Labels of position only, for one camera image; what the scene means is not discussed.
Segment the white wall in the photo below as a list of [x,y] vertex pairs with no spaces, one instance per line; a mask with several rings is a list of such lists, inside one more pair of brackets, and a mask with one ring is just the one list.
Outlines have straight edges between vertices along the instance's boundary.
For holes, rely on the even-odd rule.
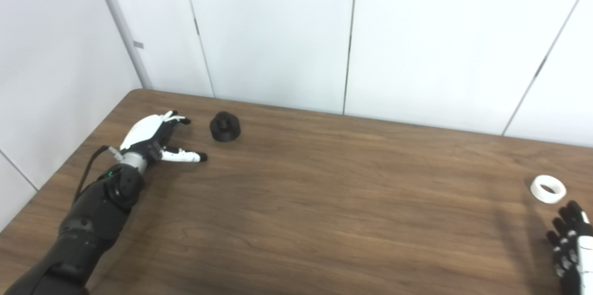
[[[190,0],[110,0],[147,88],[212,97]],[[133,46],[133,41],[144,48]]]
[[[0,6],[0,150],[40,188],[140,83],[105,0]],[[9,218],[31,187],[0,162],[0,190],[14,193],[0,204]]]
[[593,0],[580,0],[506,135],[593,147]]
[[214,94],[341,113],[352,0],[192,0]]
[[575,0],[356,0],[346,114],[502,134]]

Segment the robot finger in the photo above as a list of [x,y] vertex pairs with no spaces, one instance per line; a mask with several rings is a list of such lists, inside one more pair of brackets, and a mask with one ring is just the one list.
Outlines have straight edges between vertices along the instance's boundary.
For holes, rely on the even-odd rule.
[[549,232],[547,232],[546,237],[550,241],[550,244],[552,244],[552,248],[554,248],[554,251],[559,251],[560,250],[560,236],[558,236],[558,234],[555,231],[550,230]]
[[556,231],[558,231],[558,234],[560,234],[560,236],[566,237],[566,234],[568,234],[570,229],[566,225],[566,223],[562,221],[561,218],[556,217],[554,221],[552,221],[552,224],[554,225],[554,228],[556,229]]
[[560,217],[562,218],[562,220],[566,223],[567,226],[569,226],[570,228],[572,228],[572,225],[574,225],[574,216],[572,215],[572,213],[568,210],[567,207],[561,207],[558,210],[558,214],[560,215]]
[[566,208],[570,212],[570,215],[576,221],[584,221],[585,223],[589,223],[587,215],[583,212],[583,209],[579,206],[579,204],[576,201],[569,201],[568,204],[566,204]]
[[176,116],[176,115],[170,116],[169,118],[165,119],[164,122],[169,122],[169,121],[172,121],[172,120],[176,120],[177,122],[181,122],[184,125],[191,124],[191,120],[187,119],[184,116]]
[[208,155],[176,147],[165,147],[161,160],[169,162],[206,162]]
[[176,113],[175,113],[175,112],[176,112],[176,111],[174,111],[174,110],[167,111],[167,113],[163,114],[163,115],[161,116],[161,118],[163,119],[163,121],[167,121],[167,119],[169,119],[169,117],[170,117],[170,116],[172,116],[172,115],[176,115]]

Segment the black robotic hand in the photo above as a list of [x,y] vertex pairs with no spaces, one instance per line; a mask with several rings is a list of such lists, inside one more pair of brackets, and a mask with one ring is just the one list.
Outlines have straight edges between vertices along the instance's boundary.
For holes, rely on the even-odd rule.
[[554,248],[554,266],[562,295],[593,295],[593,227],[575,201],[558,211],[547,233]]

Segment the white robotic hand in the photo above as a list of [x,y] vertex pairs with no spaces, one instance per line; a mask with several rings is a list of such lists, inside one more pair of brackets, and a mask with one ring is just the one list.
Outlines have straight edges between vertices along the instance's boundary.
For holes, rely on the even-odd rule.
[[185,151],[176,147],[167,147],[173,128],[182,123],[190,124],[190,120],[177,115],[177,111],[169,111],[164,115],[151,115],[136,122],[121,143],[123,159],[139,156],[150,166],[159,160],[170,162],[205,162],[208,156],[204,153]]
[[563,295],[593,295],[593,227],[575,201],[558,211],[552,222],[558,233],[547,233],[554,248],[556,274]]

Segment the panel seam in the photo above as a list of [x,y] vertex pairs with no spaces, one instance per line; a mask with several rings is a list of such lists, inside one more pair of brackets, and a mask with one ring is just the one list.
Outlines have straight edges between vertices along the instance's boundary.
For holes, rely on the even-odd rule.
[[356,0],[352,0],[352,12],[350,13],[350,36],[348,38],[348,56],[346,63],[346,81],[344,82],[344,100],[342,103],[341,114],[346,114],[346,96],[348,93],[348,75],[350,74],[350,51],[352,50],[352,30],[354,26],[354,5]]
[[29,183],[29,185],[31,185],[31,187],[35,190],[35,192],[39,192],[39,189],[33,185],[32,181],[29,179],[29,177],[27,177],[22,171],[21,169],[19,169],[19,167],[14,164],[14,162],[6,155],[6,153],[4,153],[4,151],[2,149],[0,149],[0,155],[2,155],[4,158],[6,158],[7,162],[9,162],[9,164],[11,166],[13,166],[13,168],[15,168],[15,170],[17,170],[17,172],[19,172],[19,174],[21,174],[21,176],[27,181],[27,183]]
[[193,17],[193,23],[196,26],[197,39],[200,42],[200,48],[202,49],[202,58],[204,58],[204,65],[206,66],[206,74],[208,74],[208,80],[210,81],[210,90],[212,90],[212,97],[216,98],[216,92],[214,92],[214,84],[212,82],[212,76],[210,75],[210,67],[208,67],[208,60],[206,59],[206,51],[204,50],[204,43],[202,42],[202,36],[200,35],[200,29],[197,27],[196,11],[193,8],[193,1],[189,0],[189,6],[191,7],[191,16]]
[[540,75],[540,72],[542,71],[542,68],[546,64],[546,61],[547,61],[548,57],[550,56],[551,51],[554,50],[554,46],[555,46],[556,42],[560,38],[560,36],[562,34],[562,31],[564,31],[566,25],[568,24],[568,21],[570,20],[570,17],[572,17],[572,14],[574,13],[574,9],[576,9],[576,6],[579,4],[579,2],[580,2],[580,0],[576,0],[574,2],[574,4],[572,5],[572,8],[568,12],[568,15],[566,16],[566,18],[564,20],[564,23],[562,23],[562,26],[558,30],[558,33],[556,34],[554,40],[552,41],[552,44],[550,45],[550,48],[548,48],[548,51],[547,51],[546,55],[544,56],[544,59],[542,60],[542,63],[540,63],[540,67],[538,67],[538,69],[536,70],[536,73],[531,78],[531,82],[529,83],[529,85],[525,89],[525,92],[523,93],[523,96],[521,97],[521,100],[517,104],[517,107],[515,107],[515,111],[513,111],[513,114],[511,115],[509,121],[506,123],[506,126],[505,126],[504,130],[502,131],[501,136],[505,136],[506,131],[511,126],[513,120],[515,119],[515,116],[517,115],[517,113],[519,112],[519,109],[521,108],[521,105],[523,105],[523,101],[525,101],[525,98],[527,97],[527,94],[531,90],[531,87],[533,86],[533,83],[536,81],[536,78]]

